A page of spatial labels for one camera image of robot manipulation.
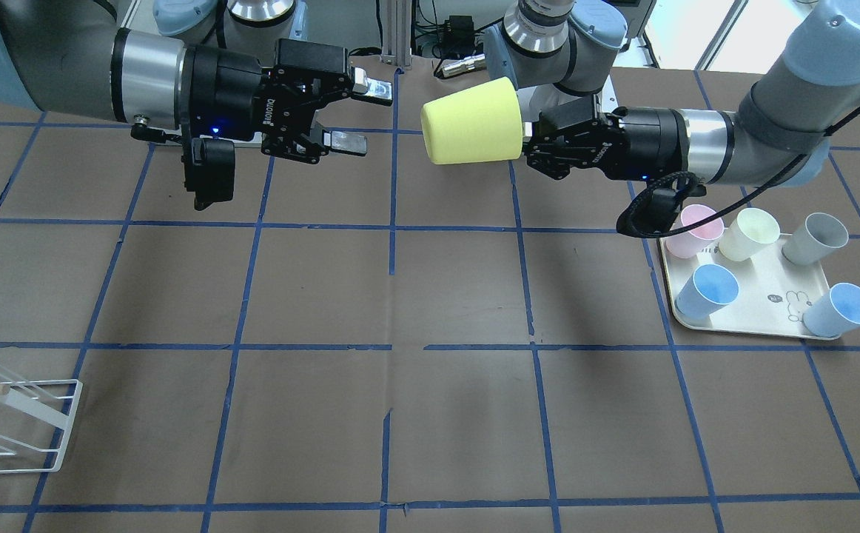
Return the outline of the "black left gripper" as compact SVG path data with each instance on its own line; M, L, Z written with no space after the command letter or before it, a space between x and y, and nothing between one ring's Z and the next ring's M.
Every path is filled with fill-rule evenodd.
M555 180L574 168L596 168L611 180L653 182L687 171L685 132L677 110L619 106L603 113L580 98L539 114L525 159Z

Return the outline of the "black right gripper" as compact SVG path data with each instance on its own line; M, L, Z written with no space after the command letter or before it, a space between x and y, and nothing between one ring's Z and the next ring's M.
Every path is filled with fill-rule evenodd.
M369 77L336 45L281 39L275 63L264 67L247 54L195 45L191 48L189 114L193 138L251 141L262 135L264 154L309 164L325 155L368 155L368 139L329 130L316 114L331 102L352 98L393 104L392 81Z

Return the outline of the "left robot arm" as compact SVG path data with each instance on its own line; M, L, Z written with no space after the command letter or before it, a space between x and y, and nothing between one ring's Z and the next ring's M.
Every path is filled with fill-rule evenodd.
M518 1L483 36L491 78L534 88L520 154L549 178L597 168L612 180L688 171L704 184L796 186L819 172L828 131L860 106L860 1L822 1L734 112L620 107L605 86L627 23L602 1Z

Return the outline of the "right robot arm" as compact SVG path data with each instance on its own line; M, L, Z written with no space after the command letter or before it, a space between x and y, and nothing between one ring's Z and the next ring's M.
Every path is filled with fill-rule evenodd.
M157 33L125 26L128 1L0 1L0 102L131 124L184 148L190 167L230 161L236 141L315 164L365 155L366 139L316 121L331 102L392 105L336 45L292 38L295 1L158 1L183 16Z

